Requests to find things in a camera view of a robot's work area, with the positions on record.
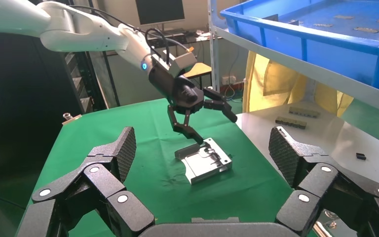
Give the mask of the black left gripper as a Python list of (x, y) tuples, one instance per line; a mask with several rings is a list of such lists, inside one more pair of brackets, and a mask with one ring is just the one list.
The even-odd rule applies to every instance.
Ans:
[[(167, 112), (173, 131), (183, 134), (187, 139), (193, 139), (199, 145), (204, 143), (204, 139), (189, 126), (191, 113), (204, 107), (221, 111), (233, 123), (237, 121), (225, 96), (207, 87), (202, 91), (184, 75), (173, 77), (163, 67), (155, 65), (149, 72), (149, 82), (170, 104)], [(177, 121), (175, 111), (184, 114), (184, 123)]]

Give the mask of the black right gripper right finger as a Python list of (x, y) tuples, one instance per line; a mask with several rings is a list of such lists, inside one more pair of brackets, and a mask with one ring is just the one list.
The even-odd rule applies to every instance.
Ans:
[(379, 237), (379, 183), (338, 164), (320, 147), (294, 140), (280, 126), (270, 132), (268, 150), (293, 189), (276, 222), (304, 237), (320, 214), (336, 214), (359, 237)]

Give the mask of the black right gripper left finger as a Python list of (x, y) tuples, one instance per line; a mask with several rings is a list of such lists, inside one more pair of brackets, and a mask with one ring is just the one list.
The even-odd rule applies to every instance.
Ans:
[(154, 215), (124, 184), (136, 148), (130, 126), (114, 142), (94, 147), (78, 168), (32, 194), (17, 235), (67, 237), (91, 211), (117, 237), (137, 237), (153, 226)]

